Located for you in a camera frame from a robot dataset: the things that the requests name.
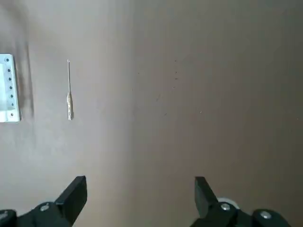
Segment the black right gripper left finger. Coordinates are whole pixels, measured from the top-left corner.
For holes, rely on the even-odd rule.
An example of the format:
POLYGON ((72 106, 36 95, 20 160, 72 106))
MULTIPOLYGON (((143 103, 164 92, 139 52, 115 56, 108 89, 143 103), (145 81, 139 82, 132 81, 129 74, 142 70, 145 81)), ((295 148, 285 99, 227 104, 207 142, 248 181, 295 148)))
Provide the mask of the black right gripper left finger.
POLYGON ((77 176, 53 202, 43 202, 21 216, 18 216, 15 210, 1 210, 0 225, 2 227, 71 227, 86 202, 86 176, 77 176))

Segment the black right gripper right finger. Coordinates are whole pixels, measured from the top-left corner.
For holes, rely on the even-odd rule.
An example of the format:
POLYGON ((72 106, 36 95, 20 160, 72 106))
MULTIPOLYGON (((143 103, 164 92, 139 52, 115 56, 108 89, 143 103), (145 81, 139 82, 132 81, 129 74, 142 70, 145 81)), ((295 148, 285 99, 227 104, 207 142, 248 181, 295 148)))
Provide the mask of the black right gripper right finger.
POLYGON ((191 227, 289 227, 279 213, 268 209, 243 212, 231 200, 220 201, 204 177, 195 178, 195 203, 199 214, 191 227))

